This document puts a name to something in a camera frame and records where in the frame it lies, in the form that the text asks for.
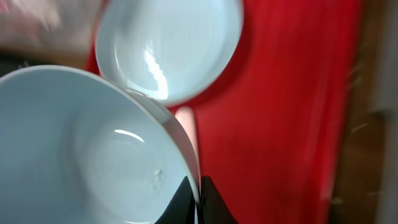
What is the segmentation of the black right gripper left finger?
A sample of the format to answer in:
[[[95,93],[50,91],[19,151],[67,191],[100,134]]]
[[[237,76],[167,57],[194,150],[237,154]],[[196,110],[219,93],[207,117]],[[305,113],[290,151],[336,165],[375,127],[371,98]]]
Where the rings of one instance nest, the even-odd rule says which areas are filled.
[[[165,212],[155,224],[194,224],[195,223],[195,200],[192,189],[185,177],[176,193],[172,197]]]

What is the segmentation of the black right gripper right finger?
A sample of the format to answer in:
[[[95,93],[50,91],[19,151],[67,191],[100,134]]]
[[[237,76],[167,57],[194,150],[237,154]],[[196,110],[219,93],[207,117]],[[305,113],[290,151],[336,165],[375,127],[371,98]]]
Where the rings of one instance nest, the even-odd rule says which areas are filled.
[[[198,222],[199,224],[238,224],[209,176],[201,178]]]

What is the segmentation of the light blue bowl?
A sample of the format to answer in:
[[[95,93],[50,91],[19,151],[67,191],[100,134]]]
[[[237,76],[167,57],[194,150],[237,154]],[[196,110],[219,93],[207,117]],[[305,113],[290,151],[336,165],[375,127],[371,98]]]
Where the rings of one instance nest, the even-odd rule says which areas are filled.
[[[59,65],[1,78],[2,223],[155,223],[188,177],[190,140],[159,102]]]

